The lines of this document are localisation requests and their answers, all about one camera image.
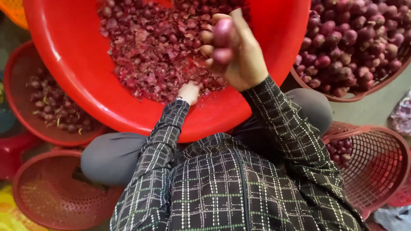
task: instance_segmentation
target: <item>wristwatch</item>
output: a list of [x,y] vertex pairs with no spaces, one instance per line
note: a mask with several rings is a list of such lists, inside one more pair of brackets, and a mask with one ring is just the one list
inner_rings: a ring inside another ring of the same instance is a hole
[[183,99],[181,96],[177,97],[176,100],[181,100],[181,101],[187,102],[187,101],[186,101],[185,99]]

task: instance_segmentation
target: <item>gray pants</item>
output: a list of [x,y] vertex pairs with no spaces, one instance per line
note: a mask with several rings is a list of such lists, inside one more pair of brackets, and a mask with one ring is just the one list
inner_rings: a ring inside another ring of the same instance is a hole
[[[332,122],[332,110],[325,96],[309,89],[298,88],[286,93],[298,104],[308,121],[324,134]],[[267,137],[266,128],[254,117],[234,128],[231,134],[255,153],[268,158],[272,163],[278,152]],[[95,138],[83,151],[81,169],[91,181],[110,186],[127,186],[137,166],[138,153],[146,136],[130,132],[118,132]]]

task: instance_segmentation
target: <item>zipper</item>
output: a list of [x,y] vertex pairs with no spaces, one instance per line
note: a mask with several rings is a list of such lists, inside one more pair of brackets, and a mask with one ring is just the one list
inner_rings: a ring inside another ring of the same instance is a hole
[[250,224],[250,214],[248,209],[248,190],[247,190],[247,180],[245,179],[245,172],[244,166],[241,161],[240,154],[234,149],[236,153],[238,165],[240,167],[240,175],[241,175],[241,185],[242,185],[242,201],[244,205],[244,216],[245,216],[245,229],[246,231],[251,231],[251,224]]

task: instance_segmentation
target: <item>red plastic basin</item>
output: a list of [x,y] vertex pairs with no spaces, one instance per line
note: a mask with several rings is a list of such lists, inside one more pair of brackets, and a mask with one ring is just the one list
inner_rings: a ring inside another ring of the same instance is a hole
[[[254,34],[273,79],[281,85],[298,53],[307,26],[309,0],[251,0]],[[93,0],[23,0],[34,43],[63,90],[90,115],[121,132],[148,135],[163,105],[134,99],[112,73]],[[227,131],[251,115],[232,88],[202,99],[187,116],[180,142]]]

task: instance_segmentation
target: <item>person's left hand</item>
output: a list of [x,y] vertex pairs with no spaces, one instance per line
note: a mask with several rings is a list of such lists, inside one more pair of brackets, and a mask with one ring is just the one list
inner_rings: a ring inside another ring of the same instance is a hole
[[200,87],[195,85],[193,81],[190,81],[178,90],[178,97],[183,98],[191,106],[197,103],[199,92]]

